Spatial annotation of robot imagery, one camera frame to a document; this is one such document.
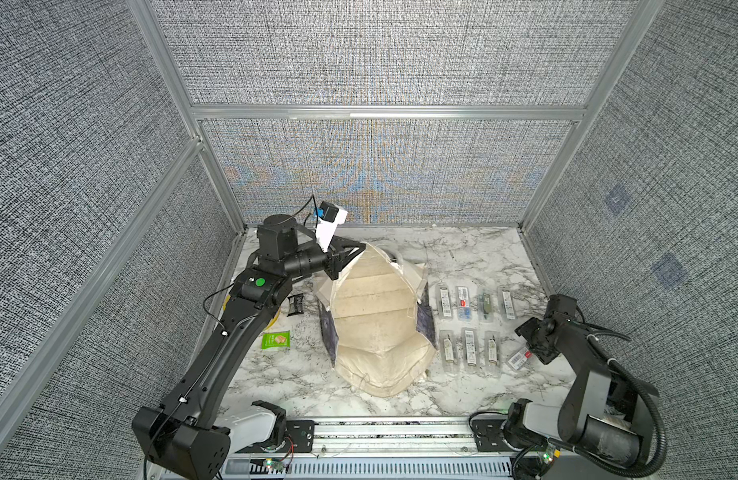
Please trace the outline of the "clear compass case green insert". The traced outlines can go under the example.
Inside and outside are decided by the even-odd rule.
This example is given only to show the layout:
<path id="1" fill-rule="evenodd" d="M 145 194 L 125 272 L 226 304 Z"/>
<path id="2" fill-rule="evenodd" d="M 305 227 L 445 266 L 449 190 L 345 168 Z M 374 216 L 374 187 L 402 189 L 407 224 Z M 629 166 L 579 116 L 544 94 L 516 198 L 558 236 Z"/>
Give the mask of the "clear compass case green insert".
<path id="1" fill-rule="evenodd" d="M 480 320 L 483 322 L 493 322 L 495 313 L 491 293 L 485 289 L 480 289 L 477 299 Z"/>

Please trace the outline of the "beige canvas tote bag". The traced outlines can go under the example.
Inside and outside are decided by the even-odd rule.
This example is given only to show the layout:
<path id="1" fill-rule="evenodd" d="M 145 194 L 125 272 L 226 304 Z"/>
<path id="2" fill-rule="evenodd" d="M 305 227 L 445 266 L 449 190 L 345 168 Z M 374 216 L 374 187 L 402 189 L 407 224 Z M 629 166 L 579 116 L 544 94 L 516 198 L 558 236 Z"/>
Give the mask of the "beige canvas tote bag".
<path id="1" fill-rule="evenodd" d="M 314 280 L 334 370 L 376 397 L 406 390 L 436 356 L 427 265 L 368 243 L 336 280 Z"/>

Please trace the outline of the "clear compass case red label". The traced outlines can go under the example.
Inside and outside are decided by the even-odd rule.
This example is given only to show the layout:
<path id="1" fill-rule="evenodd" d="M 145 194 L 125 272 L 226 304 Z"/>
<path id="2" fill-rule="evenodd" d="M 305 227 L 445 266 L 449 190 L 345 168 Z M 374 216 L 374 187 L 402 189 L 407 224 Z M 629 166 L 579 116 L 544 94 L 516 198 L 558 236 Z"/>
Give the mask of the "clear compass case red label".
<path id="1" fill-rule="evenodd" d="M 458 301 L 458 318 L 461 321 L 469 322 L 472 320 L 472 306 L 470 298 L 470 290 L 467 286 L 457 287 Z"/>

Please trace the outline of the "clear compass set case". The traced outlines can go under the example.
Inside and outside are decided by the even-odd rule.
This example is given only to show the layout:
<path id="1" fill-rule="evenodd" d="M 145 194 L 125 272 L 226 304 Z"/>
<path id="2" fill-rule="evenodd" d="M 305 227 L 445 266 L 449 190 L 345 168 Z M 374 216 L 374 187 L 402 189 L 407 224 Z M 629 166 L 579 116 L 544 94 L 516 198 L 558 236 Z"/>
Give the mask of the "clear compass set case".
<path id="1" fill-rule="evenodd" d="M 440 315 L 445 320 L 450 320 L 454 317 L 451 293 L 446 285 L 438 286 L 439 303 L 440 303 Z"/>

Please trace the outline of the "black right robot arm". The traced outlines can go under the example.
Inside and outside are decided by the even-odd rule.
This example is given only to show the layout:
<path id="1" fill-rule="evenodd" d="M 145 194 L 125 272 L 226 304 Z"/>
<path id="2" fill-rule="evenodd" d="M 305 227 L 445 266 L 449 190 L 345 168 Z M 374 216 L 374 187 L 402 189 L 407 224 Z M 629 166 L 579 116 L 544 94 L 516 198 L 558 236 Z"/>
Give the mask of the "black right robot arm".
<path id="1" fill-rule="evenodd" d="M 668 439 L 659 393 L 638 379 L 601 345 L 612 330 L 582 321 L 576 299 L 554 294 L 543 317 L 516 328 L 544 365 L 564 357 L 575 380 L 558 407 L 528 399 L 514 402 L 503 424 L 514 449 L 556 445 L 617 476 L 643 478 L 667 458 Z"/>

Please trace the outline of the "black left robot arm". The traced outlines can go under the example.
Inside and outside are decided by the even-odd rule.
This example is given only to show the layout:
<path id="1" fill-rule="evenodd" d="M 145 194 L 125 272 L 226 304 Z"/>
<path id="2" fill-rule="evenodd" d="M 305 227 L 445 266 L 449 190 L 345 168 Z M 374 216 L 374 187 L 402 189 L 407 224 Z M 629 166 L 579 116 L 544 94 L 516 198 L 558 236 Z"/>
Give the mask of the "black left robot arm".
<path id="1" fill-rule="evenodd" d="M 186 479 L 215 479 L 229 454 L 285 443 L 286 412 L 269 402 L 253 402 L 230 426 L 216 420 L 230 381 L 294 284 L 318 272 L 336 280 L 365 251 L 335 235 L 339 222 L 330 216 L 310 230 L 279 214 L 259 225 L 259 247 L 232 282 L 218 326 L 159 407 L 141 408 L 132 421 L 146 460 Z"/>

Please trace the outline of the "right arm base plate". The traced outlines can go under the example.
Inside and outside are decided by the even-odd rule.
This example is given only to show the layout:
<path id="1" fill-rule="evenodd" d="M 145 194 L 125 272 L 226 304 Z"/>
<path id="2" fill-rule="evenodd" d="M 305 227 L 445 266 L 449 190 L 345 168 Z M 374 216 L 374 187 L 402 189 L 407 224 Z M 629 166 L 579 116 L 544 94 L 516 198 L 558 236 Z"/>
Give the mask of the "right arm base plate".
<path id="1" fill-rule="evenodd" d="M 550 445 L 547 436 L 507 417 L 479 415 L 470 419 L 468 425 L 479 452 L 519 452 L 527 447 L 544 451 Z"/>

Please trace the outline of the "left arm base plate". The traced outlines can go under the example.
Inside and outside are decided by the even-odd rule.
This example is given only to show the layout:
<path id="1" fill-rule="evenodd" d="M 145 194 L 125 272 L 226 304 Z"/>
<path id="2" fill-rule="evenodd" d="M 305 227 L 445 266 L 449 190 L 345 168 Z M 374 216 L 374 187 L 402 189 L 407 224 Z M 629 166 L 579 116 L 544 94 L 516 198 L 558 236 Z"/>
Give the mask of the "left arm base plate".
<path id="1" fill-rule="evenodd" d="M 235 453 L 310 453 L 313 450 L 315 426 L 313 420 L 287 420 L 284 424 L 276 425 L 268 439 L 236 449 Z"/>

